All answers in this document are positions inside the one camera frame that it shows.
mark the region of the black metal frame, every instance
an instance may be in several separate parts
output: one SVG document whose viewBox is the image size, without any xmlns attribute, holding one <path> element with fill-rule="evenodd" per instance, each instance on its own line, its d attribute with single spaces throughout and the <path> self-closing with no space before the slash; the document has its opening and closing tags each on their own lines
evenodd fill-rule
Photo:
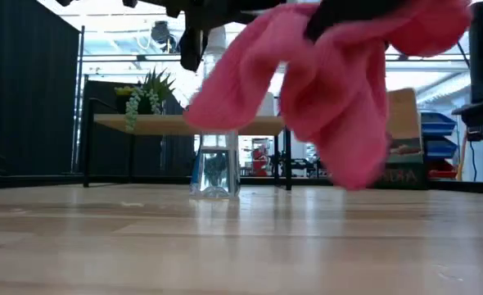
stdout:
<svg viewBox="0 0 483 295">
<path fill-rule="evenodd" d="M 81 110 L 81 79 L 83 75 L 83 68 L 84 68 L 84 49 L 85 49 L 85 25 L 81 26 L 80 32 L 80 45 L 79 45 L 79 53 L 78 53 L 78 74 L 77 74 L 77 83 L 76 83 L 76 98 L 74 99 L 74 130 L 72 132 L 72 159 L 70 163 L 70 170 L 77 171 L 78 170 L 78 155 L 79 155 L 79 148 L 77 145 L 78 142 L 78 129 L 79 124 L 81 123 L 80 116 Z"/>
<path fill-rule="evenodd" d="M 241 178 L 242 185 L 274 185 L 272 178 Z M 0 176 L 0 189 L 2 188 L 25 188 L 53 185 L 76 184 L 84 182 L 82 175 L 48 175 L 48 176 Z M 91 175 L 90 182 L 93 184 L 128 184 L 128 176 L 115 175 Z M 134 184 L 189 184 L 190 177 L 140 177 L 134 176 Z M 483 193 L 483 183 L 458 182 L 447 180 L 429 180 L 428 189 L 443 190 L 450 192 Z M 328 179 L 293 179 L 291 184 L 296 186 L 332 186 Z"/>
<path fill-rule="evenodd" d="M 88 188 L 91 183 L 92 176 L 90 175 L 90 164 L 91 164 L 91 151 L 93 149 L 93 128 L 94 128 L 94 115 L 95 115 L 95 104 L 102 105 L 112 111 L 118 113 L 115 107 L 97 99 L 97 98 L 89 98 L 84 103 L 84 117 L 85 117 L 85 124 L 83 124 L 82 128 L 82 139 L 83 142 L 81 146 L 83 147 L 83 154 L 84 154 L 84 168 L 83 168 L 83 176 L 84 176 L 84 188 Z M 285 189 L 290 191 L 292 190 L 292 168 L 291 168 L 291 131 L 287 128 L 284 130 L 284 139 L 285 139 L 285 172 L 286 172 L 286 180 L 285 180 Z M 136 147 L 136 136 L 134 134 L 129 135 L 129 156 L 128 156 L 128 167 L 127 167 L 127 179 L 128 183 L 132 184 L 135 183 L 138 178 L 134 176 L 134 149 Z M 280 186 L 280 175 L 278 173 L 278 165 L 279 165 L 279 158 L 278 158 L 278 136 L 274 136 L 274 155 L 273 158 L 273 171 L 274 171 L 274 185 Z"/>
</svg>

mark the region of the black partition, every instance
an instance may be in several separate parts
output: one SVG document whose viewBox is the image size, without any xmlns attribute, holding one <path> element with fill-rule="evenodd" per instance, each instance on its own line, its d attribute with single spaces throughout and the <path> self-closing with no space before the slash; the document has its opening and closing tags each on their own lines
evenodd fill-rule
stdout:
<svg viewBox="0 0 483 295">
<path fill-rule="evenodd" d="M 0 0 L 0 174 L 70 172 L 79 31 L 35 0 Z"/>
<path fill-rule="evenodd" d="M 84 101 L 97 98 L 115 105 L 115 88 L 130 84 L 89 80 L 84 87 Z M 166 115 L 181 115 L 183 108 L 174 97 L 165 101 Z M 96 114 L 115 114 L 102 105 L 95 105 Z M 134 168 L 136 176 L 190 176 L 194 161 L 193 136 L 135 136 Z M 91 175 L 127 175 L 130 135 L 95 124 L 92 131 Z M 80 154 L 83 170 L 85 151 Z"/>
</svg>

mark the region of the pink towel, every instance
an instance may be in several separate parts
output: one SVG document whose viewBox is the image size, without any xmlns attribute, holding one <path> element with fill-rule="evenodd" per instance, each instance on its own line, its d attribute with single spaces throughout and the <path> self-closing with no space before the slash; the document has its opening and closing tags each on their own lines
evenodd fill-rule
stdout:
<svg viewBox="0 0 483 295">
<path fill-rule="evenodd" d="M 347 189 L 375 181 L 388 150 L 384 41 L 410 56 L 453 47 L 470 25 L 469 0 L 411 0 L 389 16 L 303 33 L 317 4 L 281 5 L 250 23 L 203 83 L 185 120 L 209 131 L 240 129 L 255 117 L 278 63 L 287 63 L 280 110 L 303 142 L 314 143 Z"/>
</svg>

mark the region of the blue storage tray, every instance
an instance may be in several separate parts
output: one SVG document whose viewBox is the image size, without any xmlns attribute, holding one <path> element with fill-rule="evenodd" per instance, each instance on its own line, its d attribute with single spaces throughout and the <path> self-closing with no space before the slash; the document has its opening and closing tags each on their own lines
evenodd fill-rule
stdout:
<svg viewBox="0 0 483 295">
<path fill-rule="evenodd" d="M 455 127 L 456 121 L 445 115 L 435 112 L 422 113 L 422 134 L 424 136 L 450 136 Z"/>
<path fill-rule="evenodd" d="M 451 159 L 457 149 L 458 145 L 447 138 L 431 139 L 427 141 L 427 159 Z"/>
</svg>

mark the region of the ceiling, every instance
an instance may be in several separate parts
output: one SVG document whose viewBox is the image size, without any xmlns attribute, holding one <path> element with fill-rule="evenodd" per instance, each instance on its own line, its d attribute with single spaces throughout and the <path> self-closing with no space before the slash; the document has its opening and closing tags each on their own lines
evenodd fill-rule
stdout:
<svg viewBox="0 0 483 295">
<path fill-rule="evenodd" d="M 176 79 L 179 100 L 183 104 L 200 87 L 204 78 L 204 63 L 197 73 L 184 70 L 179 65 L 178 57 L 164 54 L 151 40 L 151 27 L 158 20 L 168 21 L 170 33 L 179 40 L 185 28 L 183 13 L 174 19 L 165 15 L 164 7 L 139 2 L 132 9 L 124 7 L 121 0 L 73 1 L 68 7 L 60 6 L 56 0 L 37 1 L 78 30 L 85 26 L 83 73 L 91 75 L 91 79 L 137 82 L 153 67 L 166 68 Z M 245 25 L 237 23 L 225 25 L 227 44 L 244 28 Z M 460 44 L 469 53 L 467 34 Z M 146 54 L 156 56 L 149 57 L 150 61 L 135 61 L 135 55 Z M 389 48 L 386 59 L 388 89 L 428 89 L 458 73 L 467 72 L 458 47 L 438 57 L 410 57 L 408 61 L 400 61 L 399 52 Z M 282 79 L 283 73 L 278 72 L 269 91 L 278 95 Z"/>
</svg>

